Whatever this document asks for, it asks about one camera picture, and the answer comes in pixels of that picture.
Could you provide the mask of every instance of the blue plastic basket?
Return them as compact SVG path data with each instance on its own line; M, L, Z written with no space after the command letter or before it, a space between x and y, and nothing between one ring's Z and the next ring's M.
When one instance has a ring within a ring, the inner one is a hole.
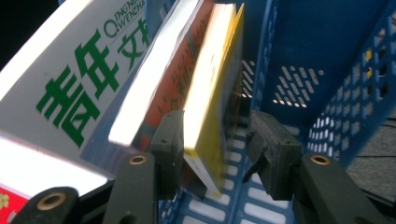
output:
M151 15L173 2L147 1L152 36L161 22ZM270 113L304 152L326 153L348 167L396 106L396 2L218 2L246 5L241 116ZM181 193L163 202L162 223L294 223L290 203L272 201L257 176L242 184L250 165L243 128L236 140L240 160L229 161L226 178L233 187L220 198Z

